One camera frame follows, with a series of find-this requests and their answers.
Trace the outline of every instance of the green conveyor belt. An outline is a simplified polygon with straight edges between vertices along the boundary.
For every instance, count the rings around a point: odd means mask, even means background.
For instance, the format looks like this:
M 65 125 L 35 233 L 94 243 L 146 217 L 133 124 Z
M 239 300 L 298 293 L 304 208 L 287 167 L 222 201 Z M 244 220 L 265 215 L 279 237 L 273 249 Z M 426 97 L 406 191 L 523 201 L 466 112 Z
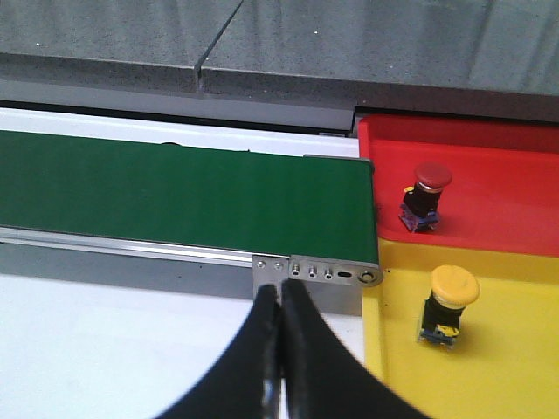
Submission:
M 3 227 L 378 263 L 366 161 L 0 131 Z

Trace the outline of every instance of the yellow tray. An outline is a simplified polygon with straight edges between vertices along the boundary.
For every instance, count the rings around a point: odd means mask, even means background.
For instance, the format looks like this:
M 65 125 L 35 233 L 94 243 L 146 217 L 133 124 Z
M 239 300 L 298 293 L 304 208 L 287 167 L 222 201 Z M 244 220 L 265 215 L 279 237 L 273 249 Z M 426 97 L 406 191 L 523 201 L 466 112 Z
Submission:
M 559 258 L 386 240 L 380 252 L 385 280 L 363 294 L 374 375 L 434 418 L 559 417 Z M 417 342 L 441 264 L 466 268 L 481 286 L 452 350 Z

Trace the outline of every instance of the red tray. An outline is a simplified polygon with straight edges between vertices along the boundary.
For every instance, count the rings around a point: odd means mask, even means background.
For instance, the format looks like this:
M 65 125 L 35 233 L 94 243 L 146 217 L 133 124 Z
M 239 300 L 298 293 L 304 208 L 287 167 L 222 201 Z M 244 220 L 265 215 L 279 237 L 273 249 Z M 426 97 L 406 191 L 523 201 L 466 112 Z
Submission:
M 359 144 L 376 167 L 380 237 L 559 257 L 559 128 L 372 115 L 359 124 Z M 410 233 L 399 205 L 423 161 L 446 165 L 453 179 L 437 229 Z

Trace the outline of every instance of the white surface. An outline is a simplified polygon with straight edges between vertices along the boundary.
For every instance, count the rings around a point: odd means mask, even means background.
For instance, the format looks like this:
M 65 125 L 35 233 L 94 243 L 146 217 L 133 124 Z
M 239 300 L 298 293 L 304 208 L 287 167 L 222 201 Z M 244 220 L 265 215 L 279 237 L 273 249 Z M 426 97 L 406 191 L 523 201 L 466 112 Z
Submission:
M 201 127 L 1 107 L 0 129 L 122 141 L 175 142 L 184 146 L 278 155 L 359 156 L 359 145 L 355 138 Z
M 0 129 L 358 156 L 355 139 L 2 108 Z M 204 375 L 250 306 L 244 300 L 0 274 L 0 418 L 153 417 Z M 362 320 L 333 314 L 326 320 L 362 360 Z

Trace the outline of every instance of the metal bracket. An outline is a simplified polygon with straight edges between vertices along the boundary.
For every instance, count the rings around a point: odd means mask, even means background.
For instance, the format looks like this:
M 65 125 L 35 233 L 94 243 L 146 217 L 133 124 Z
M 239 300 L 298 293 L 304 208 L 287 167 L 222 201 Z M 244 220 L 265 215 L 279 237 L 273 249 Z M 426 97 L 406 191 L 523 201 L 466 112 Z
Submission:
M 369 287 L 383 282 L 383 272 L 378 264 L 351 260 L 298 255 L 291 257 L 252 255 L 254 295 L 264 284 L 274 284 L 280 292 L 281 281 L 288 278 L 322 282 L 323 284 Z

